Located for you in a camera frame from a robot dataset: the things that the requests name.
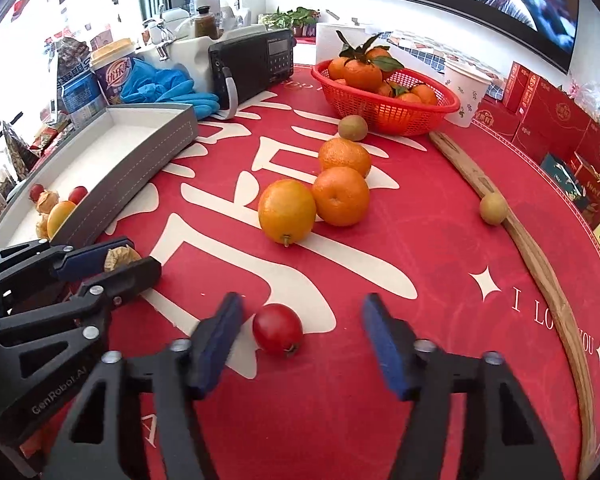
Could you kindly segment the white shallow box tray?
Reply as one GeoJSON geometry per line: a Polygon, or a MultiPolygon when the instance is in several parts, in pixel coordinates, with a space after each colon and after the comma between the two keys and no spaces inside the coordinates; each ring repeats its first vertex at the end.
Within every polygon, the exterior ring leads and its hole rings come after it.
{"type": "Polygon", "coordinates": [[[110,106],[46,157],[0,217],[0,249],[30,242],[38,212],[29,200],[39,183],[66,198],[87,196],[53,237],[55,244],[92,244],[146,183],[198,134],[193,107],[183,104],[110,106]]]}

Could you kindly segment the dark spice bottle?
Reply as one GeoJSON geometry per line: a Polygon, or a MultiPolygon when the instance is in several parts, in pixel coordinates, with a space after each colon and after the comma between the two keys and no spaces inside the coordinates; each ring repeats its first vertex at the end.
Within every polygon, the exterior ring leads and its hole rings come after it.
{"type": "Polygon", "coordinates": [[[194,37],[208,37],[212,40],[219,38],[219,29],[210,6],[198,6],[194,16],[194,37]]]}

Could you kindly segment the far mandarin orange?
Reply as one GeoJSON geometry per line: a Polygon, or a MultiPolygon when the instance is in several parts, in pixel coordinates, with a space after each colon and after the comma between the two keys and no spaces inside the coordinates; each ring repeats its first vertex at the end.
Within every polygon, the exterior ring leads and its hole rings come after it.
{"type": "Polygon", "coordinates": [[[322,171],[334,167],[349,167],[366,178],[372,169],[370,154],[361,144],[340,138],[326,141],[318,151],[322,171]]]}

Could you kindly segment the red gift boxes stack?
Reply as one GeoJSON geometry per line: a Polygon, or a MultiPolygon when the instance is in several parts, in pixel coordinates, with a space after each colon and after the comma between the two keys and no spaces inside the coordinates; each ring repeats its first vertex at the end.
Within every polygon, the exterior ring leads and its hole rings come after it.
{"type": "Polygon", "coordinates": [[[483,98],[472,120],[538,164],[547,154],[563,162],[577,154],[600,174],[600,124],[567,93],[517,62],[503,99],[483,98]]]}

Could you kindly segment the wooden back scratcher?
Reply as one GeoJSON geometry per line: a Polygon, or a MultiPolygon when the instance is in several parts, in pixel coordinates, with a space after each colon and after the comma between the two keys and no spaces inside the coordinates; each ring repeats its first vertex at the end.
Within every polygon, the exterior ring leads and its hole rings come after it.
{"type": "MultiPolygon", "coordinates": [[[[450,136],[433,131],[429,133],[429,137],[479,197],[501,194],[486,173],[450,136]]],[[[546,255],[511,209],[506,210],[503,226],[550,309],[555,330],[569,363],[577,393],[581,426],[578,477],[586,479],[592,474],[595,462],[595,406],[591,373],[581,346],[576,317],[546,255]]]]}

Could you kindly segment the oval orange kumquat in tray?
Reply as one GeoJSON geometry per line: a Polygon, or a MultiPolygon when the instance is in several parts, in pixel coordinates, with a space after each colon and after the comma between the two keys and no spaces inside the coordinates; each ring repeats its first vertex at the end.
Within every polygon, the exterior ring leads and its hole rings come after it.
{"type": "Polygon", "coordinates": [[[69,218],[70,214],[76,209],[76,204],[71,200],[62,200],[53,206],[48,214],[46,231],[47,237],[51,240],[69,218]]]}

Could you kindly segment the large orange citrus fruit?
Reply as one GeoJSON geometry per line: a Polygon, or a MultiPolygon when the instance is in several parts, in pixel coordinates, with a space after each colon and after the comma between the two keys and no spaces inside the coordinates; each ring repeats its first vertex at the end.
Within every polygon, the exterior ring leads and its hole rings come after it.
{"type": "Polygon", "coordinates": [[[261,194],[258,220],[263,233],[285,247],[304,240],[313,230],[316,205],[311,191],[292,179],[277,180],[261,194]]]}

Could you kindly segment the dark green gift bag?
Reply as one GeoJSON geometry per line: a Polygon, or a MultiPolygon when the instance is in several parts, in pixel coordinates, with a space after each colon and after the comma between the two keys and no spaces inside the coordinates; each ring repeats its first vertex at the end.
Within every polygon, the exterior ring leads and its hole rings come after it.
{"type": "Polygon", "coordinates": [[[585,189],[578,182],[568,165],[561,159],[548,153],[541,162],[543,171],[558,185],[570,202],[582,212],[590,203],[585,189]]]}

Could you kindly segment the dried physalis husk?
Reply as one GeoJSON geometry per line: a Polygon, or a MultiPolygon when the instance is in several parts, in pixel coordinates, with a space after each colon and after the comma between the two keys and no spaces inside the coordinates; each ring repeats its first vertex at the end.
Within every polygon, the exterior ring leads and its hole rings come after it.
{"type": "Polygon", "coordinates": [[[124,245],[116,248],[110,248],[104,261],[104,271],[112,272],[122,266],[127,266],[138,261],[142,256],[131,246],[124,245]]]}
{"type": "Polygon", "coordinates": [[[48,238],[47,232],[48,214],[39,214],[35,225],[35,232],[38,238],[48,238]]]}

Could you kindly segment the middle mandarin orange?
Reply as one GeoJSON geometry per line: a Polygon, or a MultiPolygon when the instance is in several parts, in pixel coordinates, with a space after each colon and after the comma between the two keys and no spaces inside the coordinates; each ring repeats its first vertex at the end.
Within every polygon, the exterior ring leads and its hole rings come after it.
{"type": "Polygon", "coordinates": [[[365,179],[350,167],[322,171],[312,184],[318,216],[331,226],[354,226],[361,222],[370,204],[365,179]]]}

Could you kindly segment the kiwi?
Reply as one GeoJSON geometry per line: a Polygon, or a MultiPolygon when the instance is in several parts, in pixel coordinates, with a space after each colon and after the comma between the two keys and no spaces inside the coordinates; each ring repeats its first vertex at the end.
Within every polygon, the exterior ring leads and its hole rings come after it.
{"type": "Polygon", "coordinates": [[[348,115],[340,119],[338,136],[353,142],[361,142],[368,135],[366,120],[358,115],[348,115]]]}
{"type": "Polygon", "coordinates": [[[499,226],[508,215],[506,199],[500,193],[488,193],[480,200],[479,214],[490,226],[499,226]]]}

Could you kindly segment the blue rubber gloves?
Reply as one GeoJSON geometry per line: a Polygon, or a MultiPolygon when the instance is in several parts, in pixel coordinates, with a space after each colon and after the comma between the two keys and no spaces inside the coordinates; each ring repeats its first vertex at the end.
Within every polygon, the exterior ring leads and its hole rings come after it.
{"type": "Polygon", "coordinates": [[[157,70],[134,58],[129,79],[120,94],[124,104],[175,103],[191,105],[198,120],[220,110],[220,99],[214,93],[198,92],[195,81],[181,70],[157,70]]]}

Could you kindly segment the red plastic fruit basket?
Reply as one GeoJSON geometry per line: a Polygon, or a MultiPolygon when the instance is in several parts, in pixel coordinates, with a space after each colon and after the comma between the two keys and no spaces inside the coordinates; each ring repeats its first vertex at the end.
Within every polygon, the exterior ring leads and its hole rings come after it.
{"type": "Polygon", "coordinates": [[[386,136],[422,136],[437,129],[443,119],[460,110],[460,99],[447,86],[411,68],[394,73],[388,80],[399,89],[424,84],[437,98],[436,104],[407,102],[396,96],[381,96],[340,84],[330,78],[329,61],[311,67],[311,76],[320,84],[328,105],[337,117],[363,117],[374,133],[386,136]]]}

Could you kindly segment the red cherry tomato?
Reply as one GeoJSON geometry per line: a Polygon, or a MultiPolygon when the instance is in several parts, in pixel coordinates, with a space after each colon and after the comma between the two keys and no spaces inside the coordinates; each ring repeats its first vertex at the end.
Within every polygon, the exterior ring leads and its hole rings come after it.
{"type": "Polygon", "coordinates": [[[300,348],[303,327],[298,314],[283,304],[268,304],[253,318],[253,338],[270,356],[291,356],[300,348]]]}

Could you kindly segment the red round table mat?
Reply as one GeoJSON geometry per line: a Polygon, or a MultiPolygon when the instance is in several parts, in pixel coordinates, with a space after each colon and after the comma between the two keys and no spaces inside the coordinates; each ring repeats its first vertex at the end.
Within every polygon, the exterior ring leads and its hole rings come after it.
{"type": "Polygon", "coordinates": [[[158,172],[101,237],[158,259],[154,288],[114,312],[112,348],[144,356],[188,334],[238,292],[246,315],[294,309],[306,333],[286,359],[249,328],[219,385],[196,406],[223,479],[383,479],[410,412],[382,377],[362,317],[374,292],[417,335],[453,353],[501,352],[528,394],[567,478],[580,456],[578,402],[539,289],[474,190],[426,136],[370,134],[370,208],[355,226],[317,222],[300,245],[271,242],[257,204],[273,182],[310,185],[336,117],[307,67],[158,172]]]}

